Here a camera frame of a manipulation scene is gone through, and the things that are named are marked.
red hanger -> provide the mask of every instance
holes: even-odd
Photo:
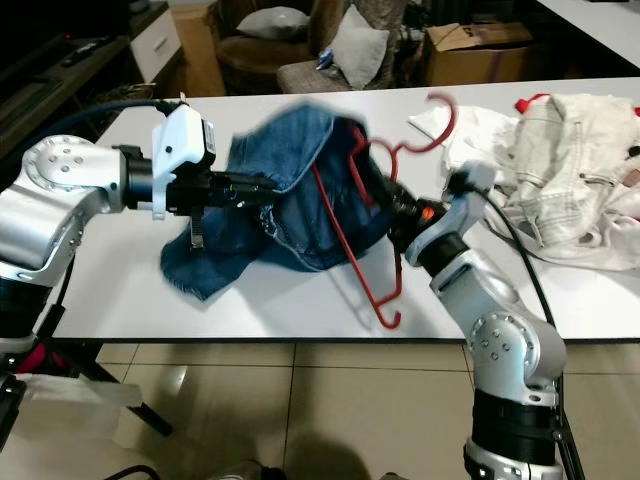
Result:
[[[371,196],[367,193],[364,183],[362,182],[362,179],[360,178],[360,174],[358,173],[358,169],[356,168],[356,165],[355,165],[354,159],[359,153],[369,148],[373,144],[381,145],[383,148],[385,148],[387,152],[389,152],[389,156],[391,158],[391,180],[395,181],[398,176],[398,152],[400,150],[405,149],[411,153],[426,153],[436,148],[438,145],[444,142],[447,139],[447,137],[449,137],[449,135],[451,135],[451,132],[453,131],[453,128],[455,126],[456,119],[457,119],[457,110],[456,110],[456,106],[453,99],[448,95],[437,93],[437,92],[430,93],[429,95],[427,95],[427,101],[432,99],[441,100],[444,103],[446,103],[451,110],[451,117],[449,118],[449,123],[445,128],[444,132],[442,132],[442,134],[438,138],[436,138],[435,140],[433,140],[431,143],[427,144],[424,147],[414,147],[405,142],[400,143],[396,147],[391,147],[389,143],[381,139],[366,140],[362,132],[355,126],[353,127],[352,131],[354,136],[356,137],[357,144],[354,147],[351,154],[349,155],[349,169],[351,170],[351,175],[353,176],[353,180],[356,184],[356,187],[358,188],[358,192],[360,193],[360,196],[362,197],[362,200],[365,203],[365,205],[371,207],[375,205],[375,202],[373,201]],[[316,167],[315,163],[311,166],[311,169],[316,179],[318,190],[320,190],[320,195],[322,197],[324,206],[327,210],[327,215],[329,216],[331,225],[333,226],[333,229],[336,232],[336,235],[338,236],[340,243],[342,244],[342,248],[344,248],[344,251],[347,254],[347,257],[349,258],[349,261],[351,262],[351,265],[353,266],[353,269],[355,270],[356,275],[358,276],[358,280],[360,281],[360,284],[362,285],[362,288],[366,293],[367,298],[369,299],[369,302],[373,307],[373,310],[376,312],[378,320],[380,321],[382,326],[385,328],[388,328],[388,329],[397,328],[398,325],[400,325],[402,314],[399,311],[396,311],[395,314],[393,315],[393,321],[389,322],[384,317],[382,311],[380,310],[380,307],[382,307],[386,303],[389,303],[391,300],[398,298],[402,293],[402,262],[400,258],[400,252],[394,249],[394,257],[395,257],[395,265],[396,265],[395,289],[388,295],[385,295],[384,297],[377,299],[373,295],[373,292],[369,287],[369,283],[367,282],[367,279],[365,278],[364,273],[362,273],[362,270],[360,269],[360,265],[358,265],[358,260],[356,259],[356,256],[353,254],[353,251],[349,246],[349,242],[347,241],[347,238],[342,230],[342,227],[340,226],[340,222],[338,222],[338,219],[336,218],[336,215],[333,211],[333,207],[331,206],[331,202],[329,201],[329,197],[327,196],[327,192],[324,188],[324,184],[322,183],[320,172],[318,171],[318,168]]]

brown armchair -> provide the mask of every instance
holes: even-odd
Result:
[[[389,30],[387,52],[378,74],[365,88],[377,90],[393,85],[393,61],[398,42],[398,32],[408,0],[318,0],[314,5],[312,20],[323,25],[322,33],[315,33],[312,23],[309,26],[309,46],[314,57],[326,48],[335,37],[343,13],[350,3],[369,25],[378,30]],[[329,77],[325,72],[315,69],[316,61],[304,61],[286,65],[278,70],[278,84],[284,93],[342,92],[352,90],[343,75]]]
[[[313,0],[217,0],[214,5],[216,56],[231,95],[280,93],[282,65],[312,60],[307,39],[296,43],[263,40],[236,30],[242,19],[263,8],[285,6],[311,14]]]

blue denim fabric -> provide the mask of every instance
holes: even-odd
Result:
[[[377,242],[388,230],[390,217],[377,207],[367,208],[353,182],[347,162],[355,145],[351,122],[364,131],[353,119],[305,103],[248,135],[234,137],[228,170],[269,178],[280,196],[259,209],[209,209],[203,219],[204,251],[190,251],[187,229],[162,251],[165,277],[205,300],[238,278],[273,242],[309,270],[344,262],[346,255],[309,170],[314,162],[354,253]]]

cardboard box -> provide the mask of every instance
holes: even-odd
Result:
[[[189,97],[225,95],[212,34],[212,5],[179,5],[171,13],[184,49],[180,83]]]
[[[424,50],[428,86],[544,77],[543,48],[521,23],[431,27],[425,33]]]

cabinet drawer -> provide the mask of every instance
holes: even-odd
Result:
[[[179,48],[180,38],[170,11],[131,41],[131,51],[145,82],[151,82]]]

